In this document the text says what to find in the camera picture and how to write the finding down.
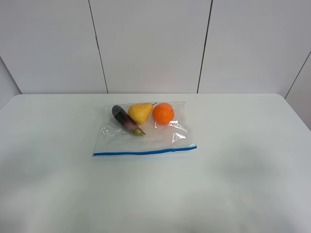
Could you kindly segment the orange fruit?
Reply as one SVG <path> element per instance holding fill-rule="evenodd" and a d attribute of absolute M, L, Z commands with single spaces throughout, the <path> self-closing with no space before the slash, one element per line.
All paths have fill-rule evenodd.
<path fill-rule="evenodd" d="M 174 119 L 174 109 L 168 103 L 158 104 L 152 111 L 154 121 L 159 125 L 167 125 Z"/>

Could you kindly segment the yellow pear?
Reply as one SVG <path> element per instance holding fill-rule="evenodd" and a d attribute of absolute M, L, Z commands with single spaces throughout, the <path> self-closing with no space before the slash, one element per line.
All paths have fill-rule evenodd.
<path fill-rule="evenodd" d="M 156 103 L 137 103 L 129 107 L 128 114 L 130 118 L 138 125 L 144 124 Z"/>

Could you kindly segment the clear zip bag blue strip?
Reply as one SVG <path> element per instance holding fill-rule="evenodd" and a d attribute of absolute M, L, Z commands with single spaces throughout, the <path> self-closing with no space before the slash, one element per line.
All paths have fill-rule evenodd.
<path fill-rule="evenodd" d="M 95 143 L 94 156 L 151 155 L 197 148 L 193 133 L 186 123 L 184 101 L 173 101 L 170 105 L 175 111 L 172 121 L 159 125 L 149 115 L 139 126 L 145 136 L 130 132 L 112 114 L 114 107 L 104 105 L 100 108 L 102 127 Z"/>

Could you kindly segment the purple eggplant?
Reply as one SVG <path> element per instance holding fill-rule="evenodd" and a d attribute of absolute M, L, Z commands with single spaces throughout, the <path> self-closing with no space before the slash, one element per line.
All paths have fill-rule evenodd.
<path fill-rule="evenodd" d="M 119 105 L 112 107 L 112 115 L 128 132 L 136 136 L 145 136 L 143 130 L 131 119 L 125 110 Z"/>

